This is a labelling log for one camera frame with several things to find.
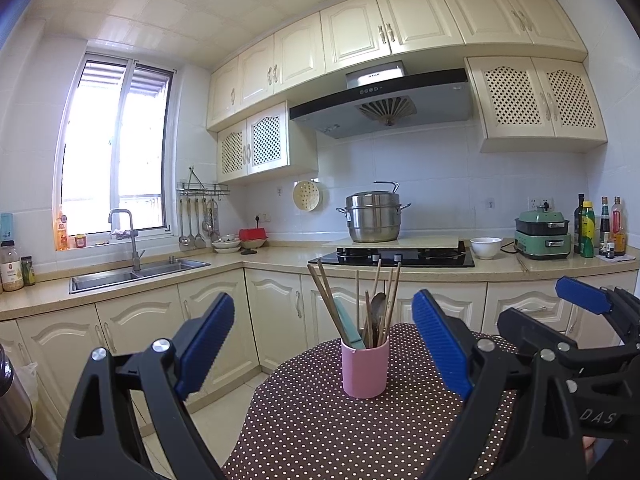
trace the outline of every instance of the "kitchen sink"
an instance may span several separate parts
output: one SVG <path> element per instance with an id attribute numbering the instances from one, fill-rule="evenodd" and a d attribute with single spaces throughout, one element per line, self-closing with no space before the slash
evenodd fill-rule
<path id="1" fill-rule="evenodd" d="M 69 294 L 103 288 L 104 286 L 137 282 L 155 276 L 162 276 L 163 274 L 173 274 L 174 272 L 197 269 L 208 265 L 209 264 L 195 260 L 170 258 L 163 262 L 144 264 L 140 270 L 127 267 L 126 269 L 107 270 L 106 272 L 94 272 L 93 274 L 74 276 L 69 280 Z"/>

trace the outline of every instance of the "brown tablecloth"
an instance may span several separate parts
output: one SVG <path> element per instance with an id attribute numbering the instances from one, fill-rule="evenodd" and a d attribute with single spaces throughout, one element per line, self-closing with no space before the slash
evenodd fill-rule
<path id="1" fill-rule="evenodd" d="M 375 399 L 344 393 L 340 340 L 281 365 L 255 391 L 224 466 L 229 480 L 417 479 L 462 402 L 442 383 L 414 325 L 395 325 L 390 344 L 386 390 Z M 473 478 L 494 464 L 512 405 L 505 393 Z"/>

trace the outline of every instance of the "window frame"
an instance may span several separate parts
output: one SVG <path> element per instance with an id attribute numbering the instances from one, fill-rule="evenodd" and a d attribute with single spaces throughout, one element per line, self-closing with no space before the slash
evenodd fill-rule
<path id="1" fill-rule="evenodd" d="M 66 99 L 65 111 L 63 115 L 63 121 L 60 125 L 60 134 L 58 136 L 58 146 L 56 149 L 56 163 L 55 163 L 55 175 L 54 175 L 54 207 L 52 209 L 52 216 L 55 220 L 56 204 L 62 203 L 62 174 L 65 155 L 65 136 L 66 126 L 68 125 L 71 105 L 73 98 L 76 94 L 76 89 L 82 78 L 82 72 L 87 61 L 97 61 L 104 63 L 118 63 L 126 66 L 126 71 L 123 80 L 123 91 L 120 94 L 120 101 L 118 104 L 118 117 L 116 124 L 116 132 L 114 133 L 116 145 L 120 142 L 120 129 L 122 127 L 122 113 L 124 112 L 124 104 L 126 102 L 127 92 L 124 91 L 128 88 L 133 78 L 133 71 L 135 67 L 140 67 L 145 70 L 157 70 L 158 72 L 169 73 L 171 79 L 168 86 L 168 99 L 166 108 L 164 110 L 164 130 L 162 132 L 162 154 L 161 154 L 161 202 L 162 202 L 162 221 L 163 226 L 138 229 L 138 238 L 152 240 L 155 238 L 166 238 L 174 235 L 172 230 L 172 208 L 174 207 L 174 196 L 170 192 L 174 188 L 174 160 L 175 160 L 175 137 L 176 137 L 176 119 L 177 119 L 177 105 L 179 92 L 176 91 L 177 82 L 177 70 L 168 66 L 163 66 L 161 63 L 154 61 L 147 61 L 139 57 L 124 57 L 121 54 L 103 54 L 100 52 L 87 51 L 82 58 L 82 61 L 78 65 L 76 75 L 73 79 L 72 87 L 69 90 L 69 94 Z M 115 191 L 117 191 L 117 177 L 118 168 L 113 171 L 114 165 L 118 165 L 118 150 L 112 150 L 111 157 L 111 173 L 110 173 L 110 203 L 113 205 L 116 197 Z M 114 215 L 112 230 L 120 228 L 120 216 Z M 86 233 L 87 246 L 94 246 L 102 242 L 108 242 L 112 244 L 130 244 L 130 240 L 116 240 L 111 237 L 111 232 L 104 231 L 98 233 Z"/>

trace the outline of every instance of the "gas stove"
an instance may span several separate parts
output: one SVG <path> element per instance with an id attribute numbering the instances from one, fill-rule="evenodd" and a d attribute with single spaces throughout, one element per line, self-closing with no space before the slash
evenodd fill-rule
<path id="1" fill-rule="evenodd" d="M 403 267 L 475 267 L 471 251 L 460 242 L 457 248 L 450 249 L 374 249 L 374 248 L 337 248 L 335 253 L 325 254 L 309 261 L 315 264 L 320 260 L 323 265 L 342 265 L 358 267 L 376 267 L 382 260 L 383 267 L 395 267 L 402 262 Z"/>

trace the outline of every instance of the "pink utensil holder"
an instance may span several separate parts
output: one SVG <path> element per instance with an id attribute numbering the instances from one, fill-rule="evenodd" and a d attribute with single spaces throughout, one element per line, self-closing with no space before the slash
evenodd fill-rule
<path id="1" fill-rule="evenodd" d="M 389 339 L 382 346 L 356 350 L 342 343 L 342 387 L 348 396 L 371 399 L 385 391 Z"/>

